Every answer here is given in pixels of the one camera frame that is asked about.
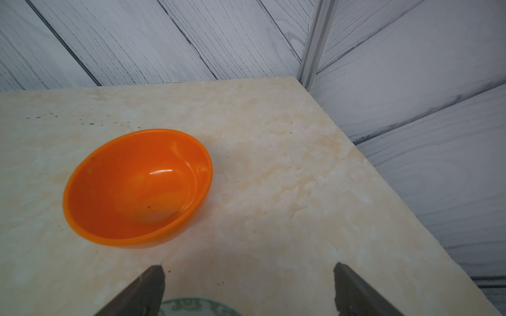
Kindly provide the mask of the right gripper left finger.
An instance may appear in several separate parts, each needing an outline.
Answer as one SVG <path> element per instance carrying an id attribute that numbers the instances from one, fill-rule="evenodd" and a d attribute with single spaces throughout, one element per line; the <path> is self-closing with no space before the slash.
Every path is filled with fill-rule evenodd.
<path id="1" fill-rule="evenodd" d="M 96 316 L 154 315 L 159 313 L 166 288 L 165 273 L 153 265 L 122 290 Z"/>

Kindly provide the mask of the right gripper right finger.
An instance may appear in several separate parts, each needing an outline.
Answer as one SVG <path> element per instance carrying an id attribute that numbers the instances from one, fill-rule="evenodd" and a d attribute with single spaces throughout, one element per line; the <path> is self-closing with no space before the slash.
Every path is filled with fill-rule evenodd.
<path id="1" fill-rule="evenodd" d="M 348 265 L 337 263 L 333 272 L 335 305 L 339 315 L 403 316 L 395 306 Z"/>

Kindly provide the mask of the green patterned ceramic bowl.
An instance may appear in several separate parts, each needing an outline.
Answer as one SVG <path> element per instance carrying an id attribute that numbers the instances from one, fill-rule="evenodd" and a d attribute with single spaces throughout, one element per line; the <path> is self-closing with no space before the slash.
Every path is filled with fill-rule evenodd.
<path id="1" fill-rule="evenodd" d="M 207 298 L 175 298 L 161 303 L 158 316 L 241 316 L 232 307 Z"/>

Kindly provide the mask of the orange plastic bowl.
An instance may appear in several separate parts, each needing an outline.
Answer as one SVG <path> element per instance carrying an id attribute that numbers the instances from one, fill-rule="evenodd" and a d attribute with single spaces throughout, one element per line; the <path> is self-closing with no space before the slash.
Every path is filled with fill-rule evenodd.
<path id="1" fill-rule="evenodd" d="M 202 206 L 212 178 L 212 158 L 195 137 L 139 130 L 100 146 L 78 165 L 63 193 L 63 213 L 76 234 L 96 244 L 158 243 Z"/>

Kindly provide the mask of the right metal frame post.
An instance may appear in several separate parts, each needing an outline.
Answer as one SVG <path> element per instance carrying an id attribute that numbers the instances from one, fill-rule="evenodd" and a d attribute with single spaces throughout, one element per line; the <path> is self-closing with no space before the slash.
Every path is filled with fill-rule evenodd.
<path id="1" fill-rule="evenodd" d="M 297 80 L 308 92 L 312 89 L 340 2 L 319 0 L 314 6 L 297 75 Z"/>

